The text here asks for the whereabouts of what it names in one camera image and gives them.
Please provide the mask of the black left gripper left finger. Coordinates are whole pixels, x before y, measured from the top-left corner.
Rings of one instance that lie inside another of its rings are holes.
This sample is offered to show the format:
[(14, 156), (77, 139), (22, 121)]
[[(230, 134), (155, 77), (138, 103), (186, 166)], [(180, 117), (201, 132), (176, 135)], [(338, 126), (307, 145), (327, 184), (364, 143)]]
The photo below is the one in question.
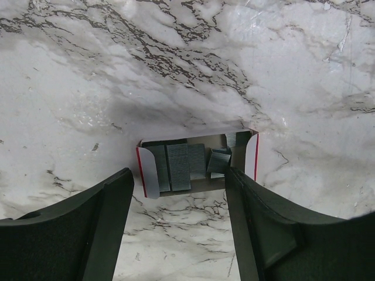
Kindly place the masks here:
[(134, 191), (124, 168), (17, 219), (1, 220), (1, 280), (112, 280)]

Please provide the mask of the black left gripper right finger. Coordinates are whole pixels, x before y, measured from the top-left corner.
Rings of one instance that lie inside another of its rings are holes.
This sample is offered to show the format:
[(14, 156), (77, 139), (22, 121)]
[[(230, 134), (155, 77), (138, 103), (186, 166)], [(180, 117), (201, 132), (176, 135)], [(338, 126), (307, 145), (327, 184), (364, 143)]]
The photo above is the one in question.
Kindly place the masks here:
[(374, 214), (302, 207), (236, 168), (225, 189), (241, 280), (373, 280)]

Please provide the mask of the staple box tray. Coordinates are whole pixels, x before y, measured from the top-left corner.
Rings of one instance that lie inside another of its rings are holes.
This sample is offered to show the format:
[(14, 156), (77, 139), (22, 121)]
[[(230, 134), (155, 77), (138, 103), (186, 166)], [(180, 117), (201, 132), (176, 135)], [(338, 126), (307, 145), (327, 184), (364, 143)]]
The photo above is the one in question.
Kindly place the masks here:
[(144, 196), (150, 199), (220, 190), (234, 167), (257, 178), (259, 133), (231, 126), (143, 139), (136, 146)]

